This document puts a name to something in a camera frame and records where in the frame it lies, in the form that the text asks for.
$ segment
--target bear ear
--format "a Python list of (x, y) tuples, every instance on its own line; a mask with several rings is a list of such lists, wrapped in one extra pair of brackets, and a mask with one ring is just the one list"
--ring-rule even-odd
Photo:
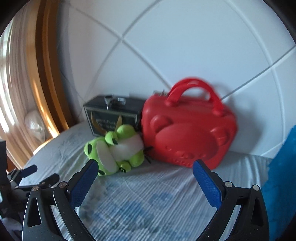
[(171, 124), (173, 124), (173, 121), (169, 117), (164, 115), (156, 115), (150, 121), (151, 129), (155, 133), (160, 132), (162, 129), (166, 128), (167, 126), (170, 126)]
[(211, 134), (216, 138), (219, 146), (225, 145), (230, 139), (229, 132), (223, 127), (214, 128)]

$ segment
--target white bed sheet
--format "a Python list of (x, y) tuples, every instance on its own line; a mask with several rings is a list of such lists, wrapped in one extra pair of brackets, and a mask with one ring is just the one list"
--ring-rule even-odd
[[(58, 173), (68, 181), (87, 162), (85, 143), (94, 137), (87, 122), (78, 124), (43, 147), (27, 164), (38, 171), (22, 180), (21, 185), (38, 183)], [(260, 187), (268, 178), (270, 159), (229, 152), (215, 172), (238, 187)], [(97, 177), (81, 207), (79, 217), (96, 240), (196, 240), (211, 220), (212, 208), (192, 170), (154, 161), (144, 162), (128, 173)], [(221, 240), (234, 225), (236, 207)], [(57, 223), (70, 240), (56, 209)]]

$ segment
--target red handle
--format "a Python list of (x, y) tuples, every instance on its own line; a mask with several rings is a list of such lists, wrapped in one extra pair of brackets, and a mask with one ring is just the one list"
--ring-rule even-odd
[(198, 78), (186, 78), (176, 83), (169, 92), (165, 104), (172, 107), (177, 106), (181, 95), (186, 90), (194, 87), (203, 88), (210, 93), (210, 100), (213, 102), (213, 114), (222, 116), (224, 113), (224, 106), (220, 98), (209, 84)]

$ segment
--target white fabric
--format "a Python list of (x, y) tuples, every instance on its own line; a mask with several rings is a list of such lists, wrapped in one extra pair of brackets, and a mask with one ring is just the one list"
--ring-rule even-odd
[(110, 152), (115, 161), (129, 160), (133, 155), (144, 148), (141, 137), (136, 134), (128, 139), (118, 141), (118, 145), (110, 146)]
[(98, 157), (101, 160), (103, 166), (109, 172), (116, 172), (118, 170), (117, 164), (110, 153), (109, 147), (104, 141), (98, 141), (96, 143), (96, 151), (98, 153)]
[[(36, 164), (38, 171), (20, 185), (39, 183), (55, 172), (60, 181), (69, 181), (87, 162), (83, 149), (93, 138), (87, 122), (61, 133), (28, 162)], [(215, 172), (238, 187), (262, 187), (269, 162), (268, 158), (229, 152)], [(209, 205), (190, 168), (145, 161), (130, 172), (97, 177), (76, 211), (95, 240), (183, 241), (196, 240), (216, 209)], [(237, 206), (221, 240), (228, 237), (238, 211)], [(62, 234), (70, 240), (56, 209), (54, 214)]]

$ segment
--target plastic bag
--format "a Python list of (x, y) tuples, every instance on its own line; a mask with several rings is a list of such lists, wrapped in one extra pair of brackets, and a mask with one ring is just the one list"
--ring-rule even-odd
[(26, 115), (25, 124), (29, 133), (36, 137), (41, 143), (45, 142), (45, 127), (37, 110), (33, 110)]

